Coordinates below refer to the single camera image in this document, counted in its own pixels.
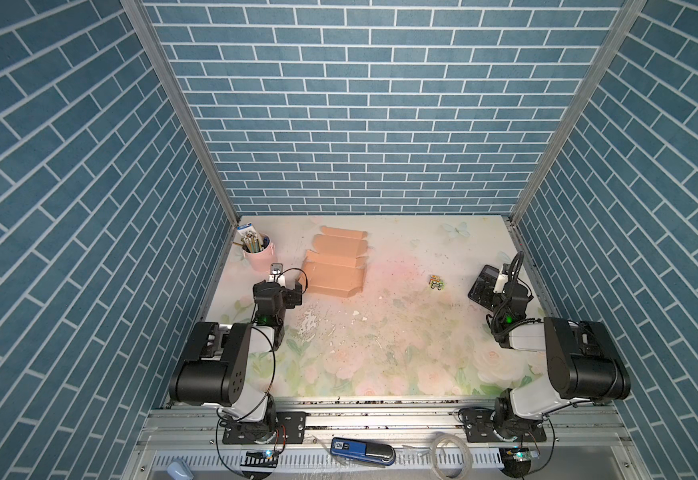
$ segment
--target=pen holder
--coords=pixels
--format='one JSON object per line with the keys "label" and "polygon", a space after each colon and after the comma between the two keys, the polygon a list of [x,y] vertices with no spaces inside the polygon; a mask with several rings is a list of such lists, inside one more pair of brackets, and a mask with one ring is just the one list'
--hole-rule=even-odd
{"label": "pen holder", "polygon": [[268,272],[271,269],[271,264],[277,263],[277,255],[275,254],[275,244],[269,240],[269,237],[262,235],[264,238],[264,250],[258,254],[251,254],[245,247],[242,247],[242,255],[248,259],[253,270],[257,272]]}

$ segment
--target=cardboard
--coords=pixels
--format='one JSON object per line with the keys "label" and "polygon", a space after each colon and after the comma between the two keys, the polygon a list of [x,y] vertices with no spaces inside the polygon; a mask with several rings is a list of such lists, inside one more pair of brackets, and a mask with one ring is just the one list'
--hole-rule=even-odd
{"label": "cardboard", "polygon": [[308,250],[302,269],[309,293],[348,298],[362,292],[365,283],[367,232],[323,226]]}

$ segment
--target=metal rail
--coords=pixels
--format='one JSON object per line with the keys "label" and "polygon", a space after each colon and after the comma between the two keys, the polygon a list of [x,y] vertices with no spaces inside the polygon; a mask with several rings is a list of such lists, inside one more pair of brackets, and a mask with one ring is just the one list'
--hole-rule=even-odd
{"label": "metal rail", "polygon": [[[484,400],[441,401],[429,404],[309,404],[275,401],[277,410],[307,413],[304,447],[321,448],[319,441],[335,435],[379,439],[392,446],[428,446],[435,432],[452,433],[466,440],[457,412],[465,406],[488,405]],[[613,406],[569,408],[552,416],[560,446],[630,446],[631,439]],[[215,449],[218,417],[209,408],[174,406],[152,410],[146,419],[136,450]],[[507,446],[495,442],[480,446]],[[220,446],[238,448],[238,446]]]}
{"label": "metal rail", "polygon": [[543,179],[557,160],[557,155],[559,155],[562,146],[565,145],[576,122],[581,118],[581,114],[586,108],[589,99],[592,97],[594,90],[596,90],[599,82],[602,81],[605,72],[608,71],[610,62],[615,58],[615,54],[618,53],[618,49],[621,48],[621,44],[626,39],[629,30],[632,29],[632,25],[634,25],[634,22],[637,20],[646,2],[647,0],[626,0],[621,9],[618,10],[618,14],[615,15],[608,36],[605,37],[602,46],[594,55],[592,64],[586,72],[586,76],[584,76],[584,79],[581,81],[581,85],[578,86],[578,91],[575,92],[573,100],[565,110],[565,114],[562,115],[557,130],[555,130],[552,137],[549,139],[546,149],[538,160],[535,171],[533,171],[528,179],[527,186],[519,195],[519,200],[517,200],[517,203],[512,208],[509,219],[513,224],[519,223],[519,220],[528,209],[533,195],[535,195],[538,188],[541,187]]}
{"label": "metal rail", "polygon": [[186,97],[184,97],[184,94],[181,92],[179,81],[173,74],[173,69],[170,66],[168,57],[162,49],[160,39],[157,37],[157,32],[155,31],[154,25],[152,25],[152,21],[150,20],[149,14],[146,12],[142,0],[121,0],[121,3],[123,4],[125,14],[128,15],[128,20],[130,20],[130,23],[133,25],[136,36],[141,41],[146,56],[149,57],[150,62],[152,62],[155,74],[160,80],[160,84],[165,90],[166,95],[168,95],[168,100],[170,100],[173,110],[175,110],[175,114],[179,122],[181,122],[181,126],[184,128],[186,137],[189,139],[191,147],[194,149],[200,165],[205,171],[205,175],[207,175],[210,180],[210,185],[213,187],[216,196],[219,197],[221,206],[229,217],[229,220],[233,224],[237,224],[240,217],[235,210],[235,205],[231,202],[229,195],[226,193],[226,188],[223,182],[221,182],[219,171],[215,167],[210,150],[208,150],[208,144],[206,144],[205,139],[202,138],[197,120],[195,120],[195,116],[191,112],[189,104],[186,102]]}
{"label": "metal rail", "polygon": [[528,274],[530,284],[533,286],[533,294],[538,297],[538,302],[541,303],[541,307],[548,316],[559,317],[559,310],[555,305],[554,299],[548,292],[548,286],[540,272],[538,272],[538,267],[536,266],[536,261],[533,259],[533,255],[531,255],[530,251],[526,248],[525,237],[522,232],[519,231],[517,225],[508,221],[506,225],[512,243],[514,243],[514,247],[518,252],[525,252],[525,273]]}

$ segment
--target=toy car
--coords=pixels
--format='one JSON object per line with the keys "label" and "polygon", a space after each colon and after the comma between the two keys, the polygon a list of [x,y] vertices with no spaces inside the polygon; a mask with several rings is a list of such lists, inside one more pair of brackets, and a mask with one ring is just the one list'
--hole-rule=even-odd
{"label": "toy car", "polygon": [[437,288],[438,290],[442,290],[443,287],[445,286],[445,282],[443,282],[439,276],[432,275],[431,278],[429,279],[429,286],[431,288]]}

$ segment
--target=brick wallpaper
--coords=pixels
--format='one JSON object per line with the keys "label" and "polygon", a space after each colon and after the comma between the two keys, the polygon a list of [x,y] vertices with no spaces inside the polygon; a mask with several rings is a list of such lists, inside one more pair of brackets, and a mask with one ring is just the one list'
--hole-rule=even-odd
{"label": "brick wallpaper", "polygon": [[507,214],[621,3],[146,1],[243,214]]}
{"label": "brick wallpaper", "polygon": [[651,475],[698,478],[698,1],[648,1],[520,229],[560,312],[615,336]]}
{"label": "brick wallpaper", "polygon": [[117,0],[0,0],[0,478],[123,471],[228,227]]}

